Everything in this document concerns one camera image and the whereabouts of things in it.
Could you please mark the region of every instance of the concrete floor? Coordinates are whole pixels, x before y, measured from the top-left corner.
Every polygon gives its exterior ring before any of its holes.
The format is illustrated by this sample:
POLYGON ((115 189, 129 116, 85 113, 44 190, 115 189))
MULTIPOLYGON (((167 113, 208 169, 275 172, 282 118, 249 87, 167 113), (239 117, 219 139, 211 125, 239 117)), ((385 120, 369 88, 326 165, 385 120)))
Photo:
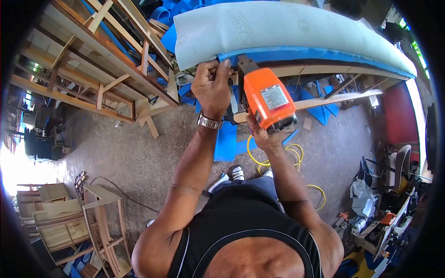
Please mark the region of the concrete floor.
MULTIPOLYGON (((72 196, 76 196, 73 182, 76 174, 86 171, 91 181, 103 176, 128 196, 155 210, 160 210, 165 200, 170 176, 184 149, 196 129, 195 108, 182 105, 178 109, 153 117, 160 137, 153 139, 147 126, 124 123, 115 127, 116 121, 85 110, 72 110, 66 122, 64 139, 74 151, 60 161, 38 165, 41 173, 48 173, 48 179, 58 178, 64 182, 72 196)), ((299 144, 304 150, 300 174, 308 184, 321 187, 326 193, 326 205, 318 211, 322 220, 332 225, 338 213, 348 211, 352 203, 349 186, 359 169, 360 158, 372 158, 373 132, 371 114, 365 105, 349 110, 340 110, 339 115, 330 116, 329 124, 321 125, 312 118, 311 130, 303 129, 303 119, 309 113, 304 110, 297 114, 299 132, 291 143, 299 144)), ((238 141, 248 138, 245 124, 238 127, 238 141)), ((265 160, 263 151, 252 151, 258 160, 265 160)), ((233 163, 214 163, 207 187, 218 180, 222 172, 228 172, 233 164, 241 164, 247 179, 258 177, 257 165, 247 153, 238 155, 233 163)), ((112 184, 97 179, 97 184, 115 194, 123 194, 112 184)), ((322 202, 322 195, 312 188, 316 207, 322 202)), ((196 211, 207 201, 200 197, 196 211)), ((147 222, 156 218, 157 213, 142 207, 124 197, 124 211, 130 249, 144 230, 147 222)), ((117 227, 117 216, 110 208, 110 231, 117 227)))

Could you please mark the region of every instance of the silver watch strap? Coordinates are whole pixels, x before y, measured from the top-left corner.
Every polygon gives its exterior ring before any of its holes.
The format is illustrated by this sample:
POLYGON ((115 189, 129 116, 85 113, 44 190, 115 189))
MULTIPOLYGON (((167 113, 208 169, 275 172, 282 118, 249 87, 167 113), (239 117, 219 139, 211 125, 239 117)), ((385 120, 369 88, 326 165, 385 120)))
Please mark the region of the silver watch strap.
POLYGON ((203 125, 203 126, 205 126, 207 128, 210 128, 210 129, 221 129, 221 127, 223 126, 222 122, 223 121, 214 121, 214 120, 211 120, 211 119, 205 117, 202 114, 202 111, 201 111, 199 113, 199 115, 198 115, 198 119, 196 121, 196 124, 197 125, 203 125))

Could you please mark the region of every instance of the black cable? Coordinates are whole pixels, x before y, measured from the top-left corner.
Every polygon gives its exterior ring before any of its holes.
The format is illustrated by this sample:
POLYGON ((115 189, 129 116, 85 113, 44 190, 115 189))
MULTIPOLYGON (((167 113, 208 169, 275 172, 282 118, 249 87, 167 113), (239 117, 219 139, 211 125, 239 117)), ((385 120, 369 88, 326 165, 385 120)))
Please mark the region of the black cable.
MULTIPOLYGON (((101 177, 101 176, 95 177, 89 184, 91 185, 91 184, 93 183, 93 181, 95 181, 97 178, 100 178, 100 177, 101 177)), ((111 183, 112 185, 114 185, 117 189, 119 189, 120 192, 122 192, 122 194, 125 195, 125 197, 127 197, 127 198, 130 199, 130 200, 132 200, 132 201, 135 202, 136 204, 141 205, 141 206, 143 206, 143 207, 146 207, 146 208, 148 208, 148 209, 150 209, 150 210, 152 210, 152 211, 156 211, 157 213, 159 213, 159 211, 157 211, 157 210, 155 210, 155 209, 152 209, 152 208, 150 208, 149 206, 146 206, 146 205, 144 205, 144 204, 141 204, 141 203, 139 203, 138 201, 136 201, 136 200, 134 200, 134 199, 128 197, 128 195, 125 194, 124 191, 122 191, 122 190, 119 188, 119 186, 117 186, 116 184, 114 184, 114 182, 110 181, 109 179, 107 179, 107 178, 105 178, 105 177, 101 177, 101 178, 103 178, 104 180, 106 180, 106 181, 108 181, 109 183, 111 183)))

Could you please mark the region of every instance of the man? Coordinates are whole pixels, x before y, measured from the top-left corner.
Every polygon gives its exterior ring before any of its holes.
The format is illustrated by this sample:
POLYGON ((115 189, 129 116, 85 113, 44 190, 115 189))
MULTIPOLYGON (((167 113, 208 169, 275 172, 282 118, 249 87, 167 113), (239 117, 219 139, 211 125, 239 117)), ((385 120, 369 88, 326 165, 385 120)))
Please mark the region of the man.
POLYGON ((212 124, 230 104, 231 73, 229 60, 198 66, 191 89, 209 121, 198 121, 161 212, 139 237, 134 271, 139 278, 332 277, 343 259, 342 242, 315 212, 306 183, 284 151, 284 133, 268 136, 252 115, 247 122, 271 172, 242 181, 236 167, 234 183, 214 186, 214 196, 194 216, 213 164, 217 129, 212 124))

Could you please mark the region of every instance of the power tool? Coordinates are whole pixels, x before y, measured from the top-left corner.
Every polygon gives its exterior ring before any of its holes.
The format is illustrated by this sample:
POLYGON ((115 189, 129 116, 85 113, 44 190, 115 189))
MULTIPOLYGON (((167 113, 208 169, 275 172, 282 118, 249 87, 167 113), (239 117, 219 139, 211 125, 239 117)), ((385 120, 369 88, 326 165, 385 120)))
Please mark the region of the power tool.
POLYGON ((255 115, 269 135, 298 123, 295 104, 270 68, 259 68, 246 54, 238 55, 239 102, 255 115))

